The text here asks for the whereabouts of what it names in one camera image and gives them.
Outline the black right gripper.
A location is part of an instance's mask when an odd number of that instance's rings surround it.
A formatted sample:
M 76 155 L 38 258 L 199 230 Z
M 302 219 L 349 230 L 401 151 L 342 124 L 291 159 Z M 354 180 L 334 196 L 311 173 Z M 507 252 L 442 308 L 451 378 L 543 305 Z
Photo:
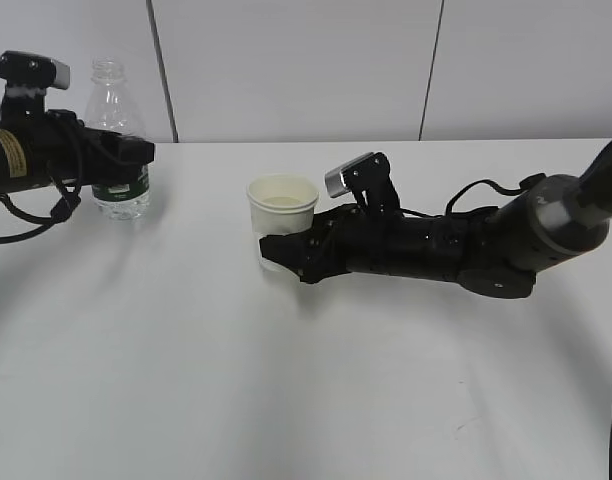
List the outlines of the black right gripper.
M 273 273 L 298 275 L 306 284 L 349 273 L 397 274 L 387 253 L 389 235 L 401 213 L 369 215 L 345 204 L 317 214 L 310 229 L 258 239 L 260 265 Z

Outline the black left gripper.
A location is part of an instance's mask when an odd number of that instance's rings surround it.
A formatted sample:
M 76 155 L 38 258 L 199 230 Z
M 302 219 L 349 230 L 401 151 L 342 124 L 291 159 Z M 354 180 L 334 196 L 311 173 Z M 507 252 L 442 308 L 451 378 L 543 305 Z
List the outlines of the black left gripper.
M 132 183 L 154 157 L 150 141 L 87 127 L 70 110 L 47 109 L 42 89 L 5 89 L 0 188 Z

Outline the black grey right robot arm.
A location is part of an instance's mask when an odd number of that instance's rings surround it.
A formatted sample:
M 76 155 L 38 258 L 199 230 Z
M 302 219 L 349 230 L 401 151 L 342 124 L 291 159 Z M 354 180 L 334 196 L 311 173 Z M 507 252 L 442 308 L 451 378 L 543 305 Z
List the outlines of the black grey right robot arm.
M 538 173 L 514 189 L 487 179 L 510 197 L 506 205 L 457 212 L 458 191 L 441 215 L 402 207 L 382 152 L 368 152 L 325 176 L 331 197 L 351 204 L 314 216 L 291 234 L 266 234 L 262 258 L 306 284 L 349 273 L 455 283 L 501 299 L 528 297 L 538 273 L 599 247 L 612 219 L 612 140 L 579 177 Z

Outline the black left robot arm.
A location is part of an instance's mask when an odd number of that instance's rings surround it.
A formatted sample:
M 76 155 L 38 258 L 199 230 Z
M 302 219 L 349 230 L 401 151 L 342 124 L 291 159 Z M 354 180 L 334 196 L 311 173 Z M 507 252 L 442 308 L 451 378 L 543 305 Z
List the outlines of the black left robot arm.
M 0 194 L 57 183 L 129 184 L 154 161 L 154 143 L 88 127 L 70 110 L 47 110 L 45 94 L 38 88 L 5 88 L 0 105 Z

